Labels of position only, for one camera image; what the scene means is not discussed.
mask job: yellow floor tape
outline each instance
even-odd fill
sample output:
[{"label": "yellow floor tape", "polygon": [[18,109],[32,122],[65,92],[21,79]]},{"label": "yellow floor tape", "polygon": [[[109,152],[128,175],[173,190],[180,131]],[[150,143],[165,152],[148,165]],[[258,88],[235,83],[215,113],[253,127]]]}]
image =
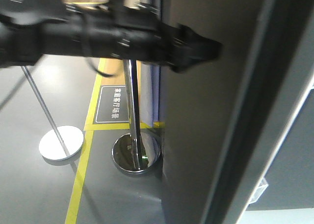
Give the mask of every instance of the yellow floor tape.
[{"label": "yellow floor tape", "polygon": [[[101,58],[99,61],[99,66],[98,69],[103,72],[104,68],[107,64],[107,60],[104,58]],[[100,93],[100,87],[102,84],[102,76],[96,75],[95,83],[94,83],[94,88],[93,88],[93,93],[91,97],[91,101],[89,104],[88,108],[88,113],[86,117],[86,122],[84,126],[84,131],[85,133],[85,142],[82,148],[81,156],[79,159],[78,163],[78,169],[76,173],[76,177],[74,180],[73,184],[73,189],[72,189],[72,194],[71,194],[71,199],[68,207],[68,212],[65,220],[65,224],[76,224],[77,222],[77,217],[79,213],[79,204],[80,204],[80,199],[82,196],[83,192],[83,187],[84,187],[84,181],[85,181],[85,176],[86,176],[86,171],[87,171],[87,166],[88,166],[88,160],[89,160],[89,155],[90,151],[92,148],[92,142],[93,142],[93,136],[94,136],[94,131],[96,130],[114,130],[114,129],[129,129],[129,124],[94,124],[94,117],[97,109],[97,101]],[[161,127],[161,123],[156,122],[154,123],[154,128]],[[140,124],[141,128],[152,128],[148,126],[145,123]]]}]

